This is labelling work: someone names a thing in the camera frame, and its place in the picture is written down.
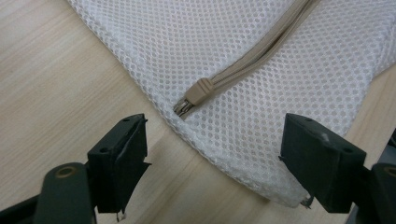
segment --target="beige zipper tape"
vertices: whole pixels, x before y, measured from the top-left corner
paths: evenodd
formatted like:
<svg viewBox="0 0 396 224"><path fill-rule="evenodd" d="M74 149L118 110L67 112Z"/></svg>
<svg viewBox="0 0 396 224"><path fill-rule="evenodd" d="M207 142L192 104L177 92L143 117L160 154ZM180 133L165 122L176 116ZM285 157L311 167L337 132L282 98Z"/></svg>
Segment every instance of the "beige zipper tape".
<svg viewBox="0 0 396 224"><path fill-rule="evenodd" d="M215 91L240 80L266 63L310 14L319 0L297 0L274 27L253 49L212 78L204 77L194 83L174 107L175 113L186 118L187 113L210 97Z"/></svg>

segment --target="wood grain surface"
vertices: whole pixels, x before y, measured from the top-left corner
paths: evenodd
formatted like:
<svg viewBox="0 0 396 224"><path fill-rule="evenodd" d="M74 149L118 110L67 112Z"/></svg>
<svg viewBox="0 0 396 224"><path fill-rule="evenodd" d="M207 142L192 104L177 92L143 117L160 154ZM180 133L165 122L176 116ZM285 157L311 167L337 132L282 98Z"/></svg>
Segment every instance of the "wood grain surface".
<svg viewBox="0 0 396 224"><path fill-rule="evenodd" d="M396 127L396 67L375 78L346 138L370 167ZM124 223L344 223L347 215L272 203L166 125L65 0L0 2L0 210L39 193L51 168L85 162L120 119L145 113L148 157ZM99 215L99 223L116 223Z"/></svg>

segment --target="zipper slider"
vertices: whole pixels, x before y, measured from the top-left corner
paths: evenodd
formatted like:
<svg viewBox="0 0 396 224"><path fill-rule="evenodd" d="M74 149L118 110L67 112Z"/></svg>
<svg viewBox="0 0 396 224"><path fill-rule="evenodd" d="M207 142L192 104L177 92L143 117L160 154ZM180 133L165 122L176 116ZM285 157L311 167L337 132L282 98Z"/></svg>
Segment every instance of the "zipper slider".
<svg viewBox="0 0 396 224"><path fill-rule="evenodd" d="M208 98L214 91L215 87L212 81L203 77L194 83L184 94L184 97L177 102L174 107L175 113L181 117L194 106L200 104L206 98Z"/></svg>

